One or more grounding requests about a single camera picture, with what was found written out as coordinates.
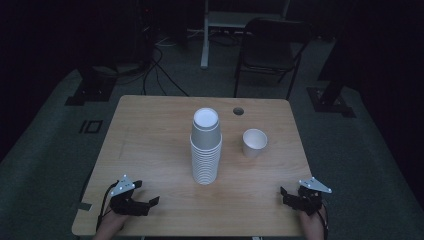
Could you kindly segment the stack of white paper cups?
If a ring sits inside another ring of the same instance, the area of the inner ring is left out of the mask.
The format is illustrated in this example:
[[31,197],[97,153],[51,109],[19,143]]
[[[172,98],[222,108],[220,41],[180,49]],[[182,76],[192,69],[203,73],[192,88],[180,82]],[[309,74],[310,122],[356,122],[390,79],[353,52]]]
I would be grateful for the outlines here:
[[190,144],[194,180],[211,184],[217,178],[222,148],[219,115],[214,109],[200,108],[194,113]]

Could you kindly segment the black folding chair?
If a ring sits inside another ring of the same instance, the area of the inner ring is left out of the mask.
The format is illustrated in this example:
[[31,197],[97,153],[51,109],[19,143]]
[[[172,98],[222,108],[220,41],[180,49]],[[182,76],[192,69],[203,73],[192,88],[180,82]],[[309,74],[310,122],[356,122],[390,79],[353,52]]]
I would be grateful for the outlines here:
[[277,75],[278,82],[291,72],[285,97],[289,100],[302,54],[312,37],[312,26],[307,22],[269,18],[250,20],[243,29],[233,96],[237,96],[241,72]]

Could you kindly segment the single white paper cup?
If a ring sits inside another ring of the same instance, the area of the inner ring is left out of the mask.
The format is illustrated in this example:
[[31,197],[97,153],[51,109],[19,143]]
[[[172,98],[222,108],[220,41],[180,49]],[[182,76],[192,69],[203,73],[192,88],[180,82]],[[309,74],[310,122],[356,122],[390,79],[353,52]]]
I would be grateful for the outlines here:
[[243,154],[256,158],[267,146],[268,137],[260,129],[248,129],[243,133]]

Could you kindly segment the black stand with flat base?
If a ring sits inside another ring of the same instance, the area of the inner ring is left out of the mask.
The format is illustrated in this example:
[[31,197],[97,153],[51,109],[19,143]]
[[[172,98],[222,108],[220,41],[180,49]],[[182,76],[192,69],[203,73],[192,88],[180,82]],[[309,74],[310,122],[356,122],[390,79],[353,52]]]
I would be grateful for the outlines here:
[[357,0],[320,0],[315,18],[315,33],[334,46],[318,76],[319,81],[328,81],[325,89],[308,87],[307,92],[316,112],[339,113],[346,118],[355,118],[353,109],[341,96],[348,84],[349,58],[343,49],[343,30]]
[[73,96],[67,98],[66,106],[83,106],[86,102],[108,102],[117,78],[105,76],[92,66],[77,69],[81,82]]

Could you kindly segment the person's right hand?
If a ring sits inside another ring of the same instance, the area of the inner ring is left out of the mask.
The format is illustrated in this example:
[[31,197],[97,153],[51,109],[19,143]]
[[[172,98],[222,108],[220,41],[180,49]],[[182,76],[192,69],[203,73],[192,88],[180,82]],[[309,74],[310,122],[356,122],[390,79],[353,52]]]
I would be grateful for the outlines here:
[[322,207],[318,213],[307,215],[305,212],[299,212],[299,219],[306,240],[325,240],[324,224],[326,209]]

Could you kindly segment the person's left hand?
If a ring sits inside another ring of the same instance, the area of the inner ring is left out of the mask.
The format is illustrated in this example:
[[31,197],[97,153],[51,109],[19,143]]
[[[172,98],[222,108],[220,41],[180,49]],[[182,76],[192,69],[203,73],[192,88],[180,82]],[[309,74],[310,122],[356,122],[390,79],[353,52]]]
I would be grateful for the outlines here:
[[108,213],[103,216],[101,224],[92,240],[112,240],[128,219],[129,215],[117,214],[109,209]]

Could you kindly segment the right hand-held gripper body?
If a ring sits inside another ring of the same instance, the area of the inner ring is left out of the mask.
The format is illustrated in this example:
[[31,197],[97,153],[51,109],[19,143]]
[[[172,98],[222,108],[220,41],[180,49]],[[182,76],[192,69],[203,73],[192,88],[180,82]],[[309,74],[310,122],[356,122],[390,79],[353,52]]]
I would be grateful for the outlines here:
[[322,206],[322,194],[331,194],[332,189],[315,177],[311,177],[306,180],[299,180],[299,187],[303,186],[306,190],[305,196],[292,196],[292,208],[305,212],[307,215],[311,215],[321,209]]

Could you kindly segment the white metal desk frame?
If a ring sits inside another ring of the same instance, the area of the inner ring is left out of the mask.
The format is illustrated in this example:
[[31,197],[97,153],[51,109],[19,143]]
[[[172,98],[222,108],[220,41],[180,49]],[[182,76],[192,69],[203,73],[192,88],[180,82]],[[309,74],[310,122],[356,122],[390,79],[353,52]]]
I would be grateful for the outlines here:
[[256,17],[265,17],[272,19],[285,19],[291,0],[283,0],[283,7],[279,14],[271,13],[241,13],[241,12],[223,12],[211,11],[209,9],[209,0],[204,0],[203,14],[203,47],[200,60],[200,68],[205,70],[209,66],[209,28],[244,28],[245,25]]

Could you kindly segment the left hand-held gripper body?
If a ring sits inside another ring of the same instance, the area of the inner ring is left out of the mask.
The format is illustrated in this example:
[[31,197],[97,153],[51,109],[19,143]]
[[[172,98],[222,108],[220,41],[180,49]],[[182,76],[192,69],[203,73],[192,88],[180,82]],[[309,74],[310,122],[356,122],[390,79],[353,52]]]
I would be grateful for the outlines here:
[[110,208],[117,214],[121,215],[147,215],[149,212],[149,204],[145,202],[137,202],[132,199],[132,195],[136,190],[134,188],[135,181],[132,181],[126,174],[117,182],[116,186],[110,193]]

